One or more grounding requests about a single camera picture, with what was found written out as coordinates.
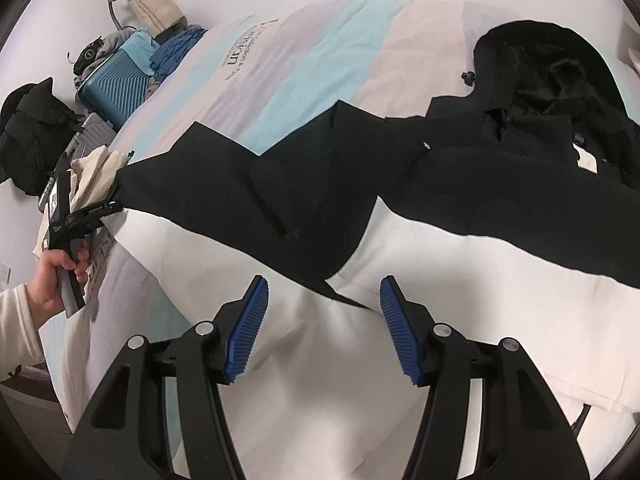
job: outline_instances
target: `bed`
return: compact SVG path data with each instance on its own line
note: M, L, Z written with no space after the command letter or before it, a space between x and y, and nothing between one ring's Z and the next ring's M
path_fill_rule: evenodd
M129 118L111 149L135 150L134 161L143 160L169 150L198 121L259 154L336 100L381 117L424 115L432 97L465 96L470 91L460 74L473 69L476 41L491 28L519 18L515 12L473 2L420 0L337 0L311 4L289 14L243 18L212 28L159 91ZM640 79L630 67L603 57L629 116L640 121ZM224 288L224 293L212 292L210 276L224 274L216 261L232 262L234 256L208 246L202 237L132 211L108 219L107 226L109 230L94 241L94 275L87 291L87 308L69 320L55 317L41 330L50 374L72 429L130 336L141 333L151 341L179 336L192 324L212 317L220 304L212 303L211 298L228 301L240 292L217 281L215 287ZM168 254L172 244L182 251L189 247L193 257L189 261L172 259ZM341 278L336 276L332 284L339 286ZM231 276L227 279L234 282ZM376 396L364 402L366 408L358 409L362 399L352 392L339 406L325 406L326 412L317 419L309 410L284 406L282 398L278 403L272 383L268 402L251 398L252 378L258 381L260 371L266 373L264 362L269 356L282 351L283 341L297 344L298 339L304 340L309 330L308 320L299 313L282 315L289 316L286 322L266 320L269 336L257 342L249 365L252 371L223 393L247 476L399 477L415 435L416 413L425 397L407 389L408 384L396 376L398 370L384 376L387 384L400 381L401 386L384 389L385 395L399 399L397 409L391 410L389 420L373 428L364 420L372 413L367 409L382 409ZM373 327L381 319L368 319L368 314L367 319L353 313L346 316L349 323L358 326ZM330 329L337 319L341 318L325 319L324 326ZM333 329L338 330L340 323ZM351 334L359 333L363 343L354 344L346 354L340 354L343 340L329 337L324 342L337 352L335 358L345 359L351 366L366 357L377 366L393 369L392 349L367 340L376 333L371 330L369 336L358 330ZM541 335L520 327L517 337L530 347ZM367 354L372 348L375 353ZM339 380L347 368L345 365L332 377ZM633 412L637 409L615 395L576 392L566 377L547 374L546 378L569 421L578 417L584 402L593 405L578 441L594 477L635 427ZM476 387L473 391L461 476L472 471L478 442L479 390ZM335 389L327 387L325 393L331 396ZM184 473L175 389L170 388L168 395L175 468ZM314 410L321 408L313 404ZM267 420L250 430L250 416L243 415L243 410ZM340 422L338 414L342 412L356 415ZM269 432L278 427L276 421L287 419L287 424L292 424L296 416L300 420L312 417L306 420L308 430L270 439ZM311 434L321 434L320 442L309 441ZM292 456L268 458L284 449Z

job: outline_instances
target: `black cable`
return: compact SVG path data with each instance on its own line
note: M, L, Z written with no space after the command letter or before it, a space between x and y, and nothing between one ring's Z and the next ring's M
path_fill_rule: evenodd
M584 425L584 421L587 420L587 415L589 415L589 411L591 410L590 404L582 405L582 412L578 415L578 418L575 419L575 422L571 425L571 431L574 432L576 438L580 434L580 430Z

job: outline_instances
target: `bed sheet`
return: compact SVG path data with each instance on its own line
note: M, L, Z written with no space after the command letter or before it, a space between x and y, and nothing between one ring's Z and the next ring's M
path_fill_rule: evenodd
M288 16L251 16L210 30L127 121L112 148L135 150L134 160L142 160L167 151L199 121L261 153L338 99L379 116L424 115L431 97L470 91L460 74L473 69L476 41L491 28L519 18L473 2L415 0L343 0L313 4ZM629 116L638 121L638 76L604 57ZM162 261L161 253L147 248L144 266L108 232L95 243L87 308L70 320L58 316L41 330L54 387L72 429L131 335L171 338L194 321L160 286L154 266ZM169 404L172 450L177 450L179 422L175 403ZM419 405L416 399L414 409ZM563 404L570 420L579 413L576 406L570 398ZM581 436L592 473L632 428L624 410L600 411L603 422L596 424L593 417ZM402 430L400 421L396 430ZM402 431L412 434L410 425ZM589 444L594 439L600 444ZM411 440L402 448L405 452ZM400 442L396 436L380 446L402 447ZM379 468L372 466L376 456L360 459L351 476L342 478L377 478L373 471Z

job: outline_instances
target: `suitcase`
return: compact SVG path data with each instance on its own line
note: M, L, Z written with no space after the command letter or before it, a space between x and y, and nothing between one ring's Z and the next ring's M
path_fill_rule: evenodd
M79 101L119 131L143 103L151 76L146 75L124 50L109 56L78 89Z

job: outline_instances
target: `black backpack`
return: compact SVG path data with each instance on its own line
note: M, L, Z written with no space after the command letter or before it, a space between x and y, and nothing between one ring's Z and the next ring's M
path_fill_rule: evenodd
M53 79L21 86L0 110L0 182L8 178L27 195L40 196L76 132L75 114L52 94Z

